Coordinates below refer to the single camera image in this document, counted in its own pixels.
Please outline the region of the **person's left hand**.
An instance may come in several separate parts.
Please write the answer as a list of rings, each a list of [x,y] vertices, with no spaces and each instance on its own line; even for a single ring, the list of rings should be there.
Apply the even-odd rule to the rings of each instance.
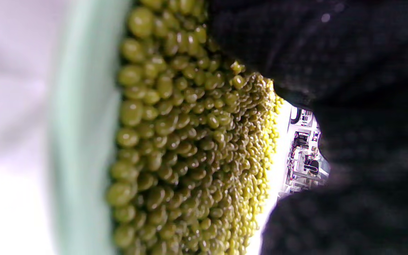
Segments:
[[[408,255],[408,171],[357,173],[351,183],[282,198],[262,255]]]

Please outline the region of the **person's right hand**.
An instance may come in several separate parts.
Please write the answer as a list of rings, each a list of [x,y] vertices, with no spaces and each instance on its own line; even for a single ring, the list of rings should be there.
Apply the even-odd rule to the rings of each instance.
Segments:
[[[408,0],[211,0],[222,50],[313,111],[335,164],[408,166]]]

